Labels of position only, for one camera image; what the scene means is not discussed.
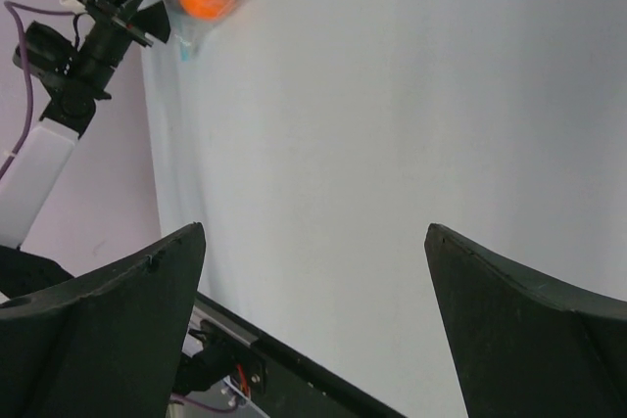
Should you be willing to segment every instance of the lavender wall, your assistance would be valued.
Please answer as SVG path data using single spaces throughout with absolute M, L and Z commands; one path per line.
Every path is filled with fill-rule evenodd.
M 15 0 L 55 9 L 58 0 Z M 24 23 L 34 17 L 24 15 Z M 68 19 L 38 18 L 65 36 Z M 0 151 L 10 149 L 24 120 L 22 72 L 11 63 L 15 24 L 0 12 Z M 38 113 L 47 103 L 35 84 Z M 71 157 L 24 249 L 59 261 L 78 275 L 107 264 L 160 236 L 138 46 L 111 81 L 114 99 L 98 113 Z

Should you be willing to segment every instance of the black cable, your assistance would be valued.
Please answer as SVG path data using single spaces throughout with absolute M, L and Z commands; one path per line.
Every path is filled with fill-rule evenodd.
M 209 335 L 208 332 L 205 332 L 203 330 L 196 330 L 194 328 L 190 328 L 187 333 L 189 333 L 192 337 L 201 342 L 205 341 L 207 339 L 207 335 Z
M 78 31 L 78 20 L 85 14 L 76 14 L 72 19 L 72 27 L 74 28 L 74 49 L 78 50 L 80 46 L 80 31 Z

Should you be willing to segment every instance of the white wall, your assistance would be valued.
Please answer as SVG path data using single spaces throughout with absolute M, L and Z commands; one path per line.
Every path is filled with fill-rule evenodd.
M 173 57 L 155 167 L 201 290 L 410 416 L 462 411 L 429 222 L 627 299 L 625 0 L 254 0 Z
M 56 9 L 58 0 L 15 0 Z M 24 24 L 35 17 L 24 15 Z M 36 18 L 71 37 L 71 20 Z M 25 110 L 22 71 L 11 58 L 18 37 L 0 12 L 0 149 L 13 147 Z M 72 274 L 114 261 L 160 236 L 139 47 L 132 46 L 112 79 L 111 102 L 101 102 L 24 250 L 52 257 Z M 38 113 L 47 96 L 35 83 Z

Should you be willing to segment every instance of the wire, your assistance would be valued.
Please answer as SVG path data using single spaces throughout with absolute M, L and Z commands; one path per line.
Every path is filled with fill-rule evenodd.
M 248 381 L 246 381 L 246 374 L 244 374 L 244 368 L 241 364 L 237 365 L 237 372 L 239 372 L 239 382 L 241 385 L 242 394 L 246 396 L 247 399 L 251 399 L 251 390 L 248 387 Z
M 187 333 L 199 342 L 205 342 L 207 340 L 207 335 L 209 335 L 209 332 L 197 330 L 195 328 L 190 328 L 189 330 L 187 330 Z
M 72 27 L 74 28 L 74 49 L 77 50 L 80 46 L 80 31 L 78 31 L 78 20 L 85 14 L 76 14 L 72 19 Z
M 18 142 L 16 142 L 16 145 L 11 151 L 9 157 L 4 161 L 2 166 L 0 166 L 0 180 L 2 180 L 4 175 L 7 173 L 7 170 L 11 166 L 11 163 L 13 163 L 16 155 L 22 149 L 24 141 L 26 140 L 26 137 L 28 137 L 28 133 L 30 132 L 30 127 L 32 126 L 32 115 L 34 114 L 34 97 L 32 92 L 32 79 L 30 77 L 30 64 L 28 63 L 28 52 L 26 48 L 26 33 L 24 31 L 24 24 L 22 23 L 22 19 L 18 14 L 18 10 L 24 10 L 27 12 L 33 12 L 34 14 L 41 15 L 73 15 L 72 12 L 36 9 L 34 7 L 28 7 L 28 5 L 11 2 L 9 0 L 4 2 L 4 6 L 13 16 L 13 20 L 15 20 L 16 26 L 18 27 L 18 38 L 20 39 L 20 57 L 22 58 L 22 70 L 24 71 L 24 82 L 26 85 L 26 117 L 24 120 L 24 128 L 22 130 L 20 138 L 18 139 Z
M 232 408 L 213 408 L 212 406 L 208 406 L 205 403 L 201 403 L 200 401 L 196 401 L 193 398 L 188 398 L 183 395 L 172 394 L 171 397 L 175 400 L 180 400 L 183 403 L 188 403 L 190 405 L 194 405 L 202 410 L 211 411 L 213 413 L 217 413 L 218 415 L 228 415 L 230 413 L 234 413 L 237 411 L 238 406 L 235 405 Z

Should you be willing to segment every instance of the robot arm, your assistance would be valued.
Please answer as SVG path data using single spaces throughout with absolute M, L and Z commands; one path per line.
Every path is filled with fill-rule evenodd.
M 147 34 L 166 42 L 169 20 L 163 2 L 139 10 L 143 0 L 62 0 L 81 7 L 95 24 L 80 50 L 54 29 L 33 22 L 25 41 L 30 73 L 51 100 L 40 121 L 0 180 L 0 246 L 17 249 L 96 113 L 109 100 L 105 87 L 130 44 L 152 46 Z M 20 48 L 16 66 L 24 67 Z

